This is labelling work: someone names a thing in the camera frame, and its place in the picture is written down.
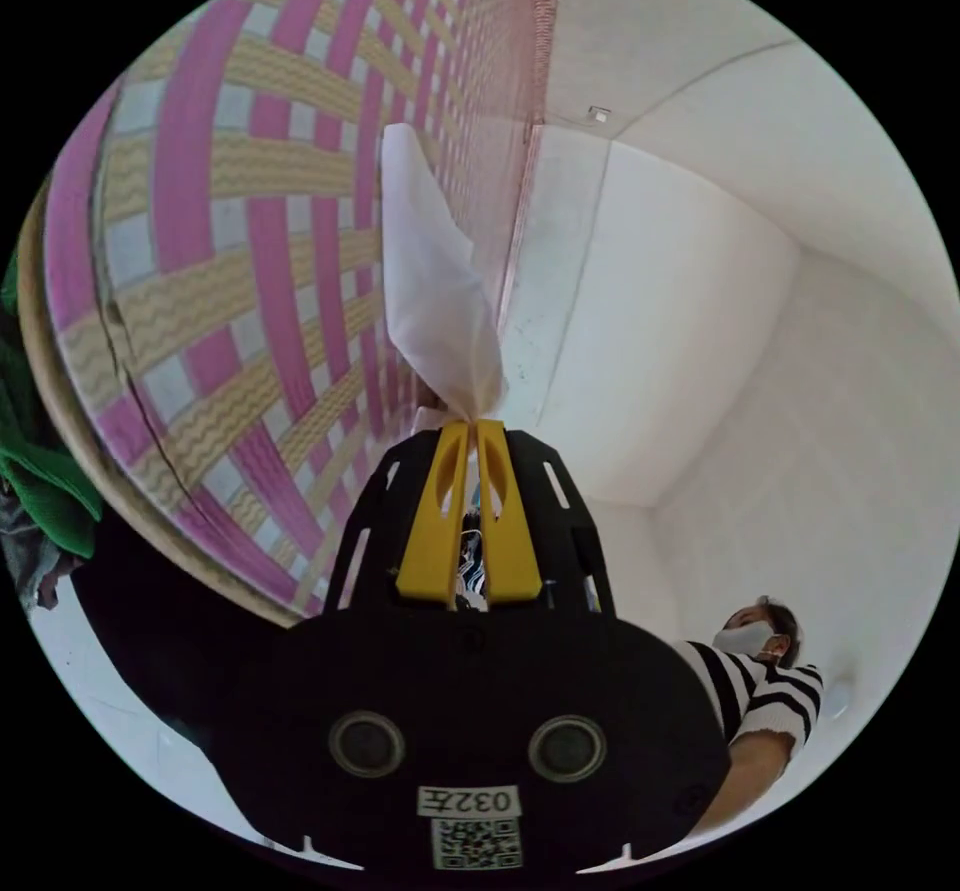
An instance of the qr code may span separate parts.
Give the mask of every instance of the qr code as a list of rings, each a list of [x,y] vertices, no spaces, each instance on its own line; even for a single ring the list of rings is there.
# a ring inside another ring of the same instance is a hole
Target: qr code
[[[434,818],[432,828],[433,866],[439,871],[496,871],[523,863],[517,818]]]

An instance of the gray fabric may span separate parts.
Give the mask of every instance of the gray fabric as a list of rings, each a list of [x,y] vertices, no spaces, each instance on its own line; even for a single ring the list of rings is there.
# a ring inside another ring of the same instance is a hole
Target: gray fabric
[[[56,582],[79,566],[61,551],[27,514],[9,487],[0,487],[0,549],[24,610],[57,604]]]

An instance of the woven wall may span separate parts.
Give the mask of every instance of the woven wall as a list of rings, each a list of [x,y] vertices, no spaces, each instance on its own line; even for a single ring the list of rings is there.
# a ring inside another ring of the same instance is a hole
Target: woven wall
[[[383,319],[382,129],[418,129],[496,299],[555,1],[539,7],[213,0],[57,163],[48,304],[95,431],[283,607],[320,610],[359,489],[409,423]]]

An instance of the hair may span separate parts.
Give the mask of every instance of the hair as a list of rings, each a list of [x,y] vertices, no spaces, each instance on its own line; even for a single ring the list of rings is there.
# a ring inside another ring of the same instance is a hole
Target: hair
[[[757,601],[766,611],[777,634],[785,634],[790,639],[790,647],[781,656],[778,662],[783,668],[792,668],[796,664],[797,657],[800,654],[801,631],[794,613],[779,601],[772,601],[768,597],[762,597]]]

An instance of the face mask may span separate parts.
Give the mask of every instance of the face mask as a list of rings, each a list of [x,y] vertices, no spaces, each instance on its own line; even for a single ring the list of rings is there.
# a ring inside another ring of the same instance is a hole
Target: face mask
[[[753,621],[739,628],[718,631],[713,646],[727,654],[757,655],[773,636],[774,630],[766,621]]]

